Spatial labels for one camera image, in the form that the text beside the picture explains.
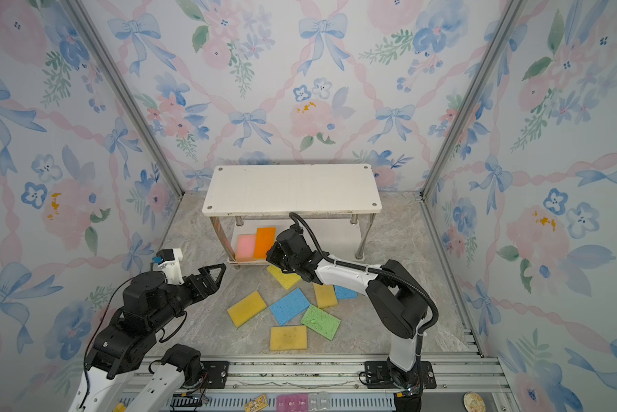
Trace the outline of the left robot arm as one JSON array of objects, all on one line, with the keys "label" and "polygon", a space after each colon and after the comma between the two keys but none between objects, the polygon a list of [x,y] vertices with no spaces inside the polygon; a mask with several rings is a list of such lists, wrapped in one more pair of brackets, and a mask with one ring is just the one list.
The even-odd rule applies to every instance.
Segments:
[{"label": "left robot arm", "polygon": [[[148,352],[170,338],[164,328],[174,319],[186,319],[188,307],[214,295],[226,269],[225,264],[201,267],[198,274],[185,276],[178,284],[169,283],[162,271],[135,276],[123,292],[122,307],[91,340],[70,409],[113,410]],[[209,387],[223,387],[225,376],[224,368],[205,365],[195,348],[176,344],[162,356],[127,410],[159,411],[179,389],[191,397]]]}]

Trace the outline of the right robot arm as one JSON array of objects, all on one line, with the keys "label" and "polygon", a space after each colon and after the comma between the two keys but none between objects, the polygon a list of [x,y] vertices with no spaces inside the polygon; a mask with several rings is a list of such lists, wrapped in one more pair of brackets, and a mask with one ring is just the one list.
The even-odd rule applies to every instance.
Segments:
[{"label": "right robot arm", "polygon": [[357,264],[312,248],[298,224],[284,230],[267,252],[267,262],[304,281],[340,286],[366,296],[383,326],[392,335],[387,358],[388,382],[403,390],[423,383],[421,355],[428,329],[439,311],[427,291],[398,261],[382,265]]}]

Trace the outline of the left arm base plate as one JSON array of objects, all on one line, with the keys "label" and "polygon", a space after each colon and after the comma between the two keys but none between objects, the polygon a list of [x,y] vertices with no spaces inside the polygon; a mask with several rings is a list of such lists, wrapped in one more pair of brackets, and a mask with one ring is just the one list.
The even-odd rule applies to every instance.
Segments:
[{"label": "left arm base plate", "polygon": [[229,375],[229,366],[226,360],[209,360],[198,362],[194,360],[185,370],[182,388],[187,390],[224,389]]}]

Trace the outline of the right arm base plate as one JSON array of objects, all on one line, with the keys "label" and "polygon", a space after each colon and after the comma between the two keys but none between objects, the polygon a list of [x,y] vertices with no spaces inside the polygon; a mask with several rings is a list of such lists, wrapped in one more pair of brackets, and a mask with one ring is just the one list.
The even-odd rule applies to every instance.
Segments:
[{"label": "right arm base plate", "polygon": [[363,364],[359,374],[360,382],[370,389],[418,390],[436,389],[435,373],[430,362],[415,364],[409,371],[403,371],[389,360],[374,362],[369,360]]}]

